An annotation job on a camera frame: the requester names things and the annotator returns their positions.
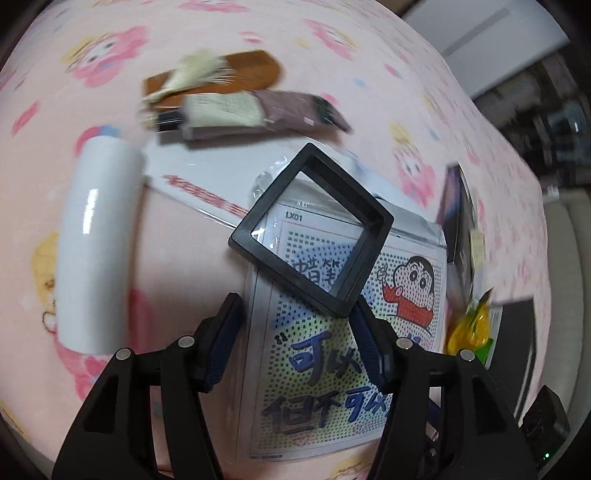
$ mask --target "white cylindrical bottle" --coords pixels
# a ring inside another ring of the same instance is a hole
[[[61,217],[56,268],[60,343],[103,355],[127,340],[129,269],[144,157],[114,137],[86,141]]]

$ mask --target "white cabinet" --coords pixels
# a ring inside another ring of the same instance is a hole
[[[472,98],[568,42],[535,0],[426,0],[404,20],[441,53]]]

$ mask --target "cartoon card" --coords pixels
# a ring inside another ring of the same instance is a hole
[[[329,290],[362,227],[275,205],[259,242]],[[399,336],[441,351],[446,250],[391,232],[363,290]],[[253,273],[239,455],[287,460],[380,437],[390,408],[369,382],[346,319],[326,317]]]

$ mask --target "black square frame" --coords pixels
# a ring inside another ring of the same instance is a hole
[[[299,172],[307,175],[363,225],[361,236],[329,292],[292,268],[251,235]],[[322,150],[308,143],[256,201],[232,232],[228,245],[267,277],[318,311],[336,318],[347,318],[378,259],[392,223],[394,218],[390,212],[370,192]]]

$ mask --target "tassel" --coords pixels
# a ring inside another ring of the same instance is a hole
[[[206,83],[227,83],[233,70],[224,57],[211,50],[198,50],[184,56],[178,67],[169,75],[161,89],[144,97],[145,103],[156,103],[164,97]]]

